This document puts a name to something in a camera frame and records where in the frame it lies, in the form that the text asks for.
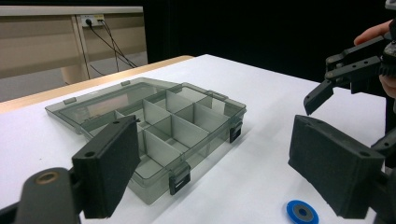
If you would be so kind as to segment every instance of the gray plastic box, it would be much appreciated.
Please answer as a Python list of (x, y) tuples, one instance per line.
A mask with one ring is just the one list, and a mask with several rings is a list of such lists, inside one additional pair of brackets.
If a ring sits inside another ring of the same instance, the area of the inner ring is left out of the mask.
[(246, 106), (189, 83), (140, 77), (46, 107), (48, 114), (87, 140), (109, 122), (136, 115), (139, 156), (129, 188), (146, 204), (172, 195), (190, 171), (241, 133)]

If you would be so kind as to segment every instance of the black latch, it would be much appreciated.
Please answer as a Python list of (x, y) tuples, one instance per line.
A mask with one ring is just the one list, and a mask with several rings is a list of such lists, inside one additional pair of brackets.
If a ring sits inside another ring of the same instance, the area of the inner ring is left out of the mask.
[(232, 143), (239, 135), (241, 135), (242, 121), (239, 121), (235, 127), (230, 129), (230, 143)]
[(185, 161), (182, 162), (176, 169), (171, 171), (169, 176), (169, 192), (175, 195), (191, 180), (191, 167)]

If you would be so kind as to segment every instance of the human hand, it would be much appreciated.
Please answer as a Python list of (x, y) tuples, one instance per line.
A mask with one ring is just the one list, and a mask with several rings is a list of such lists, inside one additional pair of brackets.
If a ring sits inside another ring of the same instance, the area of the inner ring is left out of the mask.
[[(358, 35), (353, 43), (356, 45), (362, 44), (368, 40), (371, 40), (377, 36), (384, 35), (389, 31), (389, 24), (392, 22), (386, 21), (384, 23), (373, 26), (367, 30), (365, 30), (361, 35)], [(396, 98), (396, 77), (388, 77), (388, 76), (379, 76), (379, 81), (381, 82), (382, 88), (385, 93), (392, 97)]]

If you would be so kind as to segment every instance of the plastic organizer box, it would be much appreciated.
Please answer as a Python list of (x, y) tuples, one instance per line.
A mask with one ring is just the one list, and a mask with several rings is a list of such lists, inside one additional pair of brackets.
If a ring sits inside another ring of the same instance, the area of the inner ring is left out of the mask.
[(189, 83), (140, 77), (46, 107), (47, 113), (91, 140), (109, 122), (135, 115), (139, 156), (128, 187), (146, 204), (172, 195), (190, 171), (241, 133), (246, 106)]

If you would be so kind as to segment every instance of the blue ring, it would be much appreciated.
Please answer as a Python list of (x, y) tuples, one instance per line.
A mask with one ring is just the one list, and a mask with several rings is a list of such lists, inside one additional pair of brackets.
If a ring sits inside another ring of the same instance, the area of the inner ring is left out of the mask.
[(286, 207), (286, 210), (294, 224), (319, 223), (318, 213), (305, 202), (298, 200), (290, 201)]

